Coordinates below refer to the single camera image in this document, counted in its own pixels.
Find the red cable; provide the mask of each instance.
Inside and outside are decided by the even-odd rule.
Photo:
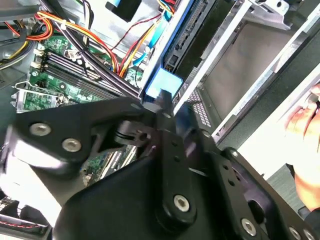
[[[10,227],[21,228],[21,229],[40,228],[40,226],[38,226],[38,225],[35,225],[35,226],[17,225],[17,224],[8,223],[8,222],[5,222],[5,221],[0,221],[0,224],[8,225],[8,226],[10,226]]]
[[[164,0],[166,3],[170,3],[170,4],[176,4],[176,1],[173,1],[173,0]]]
[[[122,70],[122,68],[123,68],[123,66],[124,66],[124,64],[125,64],[125,62],[126,62],[126,60],[127,60],[127,59],[126,59],[127,56],[129,55],[129,53],[130,53],[131,50],[135,47],[136,44],[138,44],[138,40],[135,41],[135,42],[132,44],[132,46],[130,47],[130,49],[127,51],[126,55],[125,55],[124,58],[122,59],[122,62],[121,62],[121,65],[120,65],[118,74],[120,74],[120,72],[121,72],[121,70]]]
[[[27,40],[33,40],[33,41],[45,40],[50,36],[50,31],[49,31],[50,27],[49,27],[47,21],[43,21],[43,22],[46,26],[46,31],[38,36],[27,36],[26,37]],[[14,34],[16,34],[20,37],[20,34],[10,24],[8,24],[6,21],[4,23]]]
[[[157,18],[160,17],[160,16],[161,16],[161,14],[158,14],[157,16],[154,16],[154,17],[152,17],[152,18],[149,18],[149,19],[146,19],[146,20],[142,20],[142,21],[138,21],[138,22],[136,22],[135,24],[133,24],[133,25],[128,29],[128,31],[126,31],[126,33],[123,35],[123,37],[116,43],[116,45],[115,45],[113,48],[111,48],[111,51],[112,51],[113,49],[115,49],[115,48],[122,42],[122,40],[128,35],[128,33],[130,32],[130,30],[131,30],[133,27],[135,27],[135,26],[137,26],[137,25],[139,25],[139,24],[143,24],[143,23],[150,22],[151,20],[157,19]]]

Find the screw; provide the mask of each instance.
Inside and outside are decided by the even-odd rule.
[[[190,204],[188,200],[182,195],[175,195],[173,199],[174,205],[181,211],[181,212],[188,212],[190,209]]]
[[[255,226],[252,224],[251,221],[249,221],[246,218],[243,218],[241,220],[241,224],[243,229],[250,235],[250,236],[255,236],[257,234],[257,230],[255,228]]]
[[[42,137],[51,132],[51,127],[45,123],[35,123],[31,125],[29,130],[32,135]]]
[[[168,114],[168,113],[162,113],[163,114],[163,116],[165,116],[166,118],[168,118],[168,119],[170,119],[171,118],[171,116]]]
[[[81,149],[81,143],[74,138],[67,138],[62,142],[62,147],[67,152],[75,153]]]
[[[43,32],[47,31],[47,27],[46,27],[45,25],[43,25],[43,26],[41,27],[41,31],[43,31]]]
[[[315,240],[315,237],[312,236],[312,234],[307,229],[304,229],[303,232],[308,240]]]
[[[289,227],[289,230],[290,230],[290,232],[292,233],[292,235],[294,236],[295,239],[301,240],[301,236],[297,232],[297,230],[295,230],[292,226]]]
[[[135,109],[140,110],[141,107],[139,107],[137,104],[131,103],[131,107],[134,107]]]

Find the orange wire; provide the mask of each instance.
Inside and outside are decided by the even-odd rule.
[[[53,29],[51,27],[52,25],[49,22],[49,20],[46,19],[46,20],[43,20],[43,22],[46,26],[46,31],[40,35],[37,35],[37,36],[27,36],[26,37],[27,40],[40,41],[40,40],[45,40],[52,35]],[[20,34],[10,24],[8,24],[6,21],[4,23],[14,34],[16,34],[20,37]]]
[[[50,16],[50,17],[52,17],[52,18],[55,18],[55,19],[61,19],[61,18],[59,18],[59,17],[57,17],[57,16],[55,16],[55,15],[49,13],[49,12],[40,11],[40,13],[43,13],[43,14],[48,15],[48,16]],[[93,32],[89,31],[88,29],[86,29],[86,28],[84,28],[84,27],[82,27],[82,26],[79,26],[79,25],[77,25],[77,24],[74,24],[74,23],[72,23],[72,22],[68,22],[68,24],[74,26],[75,28],[81,29],[82,31],[86,32],[87,34],[89,34],[89,35],[91,35],[93,38],[95,38],[96,41],[99,42],[99,43],[108,51],[108,53],[110,54],[110,56],[114,59],[115,64],[116,64],[117,66],[119,66],[115,54],[114,54],[114,53],[111,51],[111,49],[105,44],[105,42],[102,41],[96,34],[94,34]]]

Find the black metal mount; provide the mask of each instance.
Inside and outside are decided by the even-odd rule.
[[[56,178],[72,178],[89,156],[138,148],[137,161],[67,201],[54,239],[316,239],[236,150],[216,148],[187,105],[174,117],[170,94],[162,92],[156,104],[160,110],[152,112],[124,97],[17,116],[3,172],[8,152]]]

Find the black plastic part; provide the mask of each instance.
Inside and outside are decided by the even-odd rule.
[[[159,130],[156,134],[158,144],[155,145],[154,152],[157,169],[154,186],[157,189],[155,214],[164,229],[179,233],[190,227],[197,215],[191,172],[188,170],[182,138],[167,130]],[[174,198],[177,195],[187,199],[189,204],[187,212],[180,211],[175,206]]]
[[[259,218],[264,218],[268,236],[273,239],[294,239],[289,227],[294,228],[302,240],[307,237],[304,230],[314,231],[288,206],[278,193],[260,176],[255,169],[234,148],[226,148],[222,156],[229,159],[237,172],[238,183],[243,185],[243,194],[248,203],[256,202],[261,208]]]
[[[9,148],[24,141],[30,147],[29,154],[16,155],[17,158],[55,175],[72,177],[89,157],[123,146],[115,140],[122,122],[137,121],[152,126],[154,117],[153,112],[129,97],[25,112],[16,116],[8,135],[12,143]],[[45,136],[31,134],[30,126],[35,123],[49,125],[51,132]],[[69,138],[81,143],[79,151],[68,152],[62,147],[62,142]]]
[[[121,0],[118,6],[114,6],[107,1],[105,7],[128,23],[136,14],[141,2],[142,0]]]
[[[216,196],[207,178],[193,172],[196,221],[180,234],[166,231],[155,214],[156,171],[156,161],[144,158],[77,193],[62,208],[54,239],[225,240],[219,226],[224,210],[211,201]]]

